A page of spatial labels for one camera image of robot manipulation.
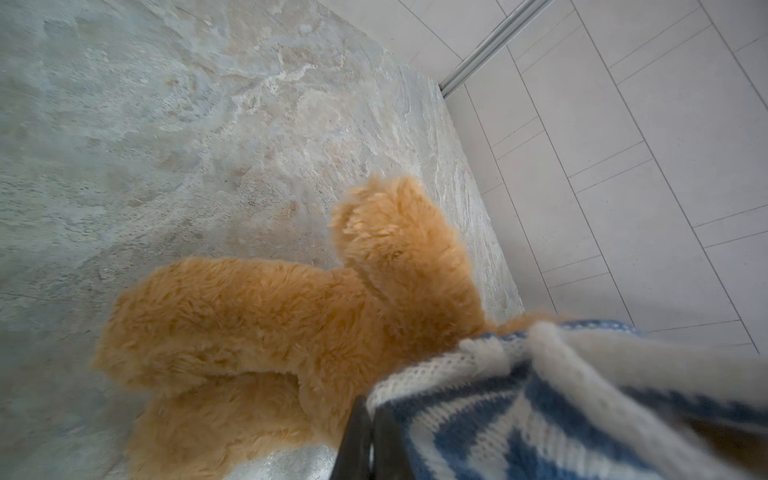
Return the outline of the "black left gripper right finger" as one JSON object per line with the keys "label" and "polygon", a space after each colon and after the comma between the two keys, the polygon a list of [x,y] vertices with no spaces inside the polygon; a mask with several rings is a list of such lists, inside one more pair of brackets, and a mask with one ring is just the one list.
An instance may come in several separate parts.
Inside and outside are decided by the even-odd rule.
{"label": "black left gripper right finger", "polygon": [[405,448],[404,437],[393,411],[389,408],[380,408],[375,412],[372,446],[372,479],[415,479]]}

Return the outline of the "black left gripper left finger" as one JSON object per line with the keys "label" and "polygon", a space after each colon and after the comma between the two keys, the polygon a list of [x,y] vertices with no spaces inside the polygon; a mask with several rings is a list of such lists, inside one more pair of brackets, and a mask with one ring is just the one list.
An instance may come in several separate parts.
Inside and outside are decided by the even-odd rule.
{"label": "black left gripper left finger", "polygon": [[330,480],[368,480],[371,478],[373,423],[366,398],[353,404]]}

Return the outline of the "brown teddy bear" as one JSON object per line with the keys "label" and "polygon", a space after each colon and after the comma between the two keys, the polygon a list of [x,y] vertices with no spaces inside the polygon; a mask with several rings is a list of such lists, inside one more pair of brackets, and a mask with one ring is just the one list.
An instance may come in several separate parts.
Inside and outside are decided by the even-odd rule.
{"label": "brown teddy bear", "polygon": [[276,451],[338,447],[356,398],[503,323],[485,313],[457,231],[410,176],[351,189],[330,222],[341,266],[187,257],[116,301],[92,363],[151,399],[134,479],[221,479]]}

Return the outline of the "blue white striped sweater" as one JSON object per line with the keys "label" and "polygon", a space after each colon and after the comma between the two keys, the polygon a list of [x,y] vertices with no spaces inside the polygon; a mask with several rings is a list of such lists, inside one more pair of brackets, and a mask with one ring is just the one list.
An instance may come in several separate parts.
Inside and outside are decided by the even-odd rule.
{"label": "blue white striped sweater", "polygon": [[608,320],[485,334],[378,383],[418,479],[747,479],[699,420],[764,435],[767,361]]}

